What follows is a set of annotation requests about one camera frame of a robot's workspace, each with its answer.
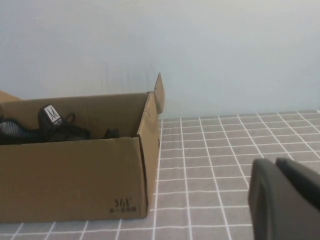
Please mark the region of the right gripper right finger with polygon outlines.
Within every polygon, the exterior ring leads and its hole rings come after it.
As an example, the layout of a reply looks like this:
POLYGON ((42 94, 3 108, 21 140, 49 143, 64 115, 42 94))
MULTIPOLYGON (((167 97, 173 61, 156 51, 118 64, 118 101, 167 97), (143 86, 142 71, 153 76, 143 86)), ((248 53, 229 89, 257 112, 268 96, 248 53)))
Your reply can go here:
POLYGON ((285 157, 279 157, 275 165, 298 192, 319 192, 320 175, 312 169, 285 157))

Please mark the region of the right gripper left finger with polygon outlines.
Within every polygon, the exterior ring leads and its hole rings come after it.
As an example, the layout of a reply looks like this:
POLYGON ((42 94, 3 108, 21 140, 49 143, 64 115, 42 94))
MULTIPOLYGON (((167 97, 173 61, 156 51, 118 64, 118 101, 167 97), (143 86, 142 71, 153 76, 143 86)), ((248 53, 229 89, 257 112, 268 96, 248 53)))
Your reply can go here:
POLYGON ((248 205, 256 240, 320 238, 320 191, 297 191, 276 162, 253 161, 248 205))

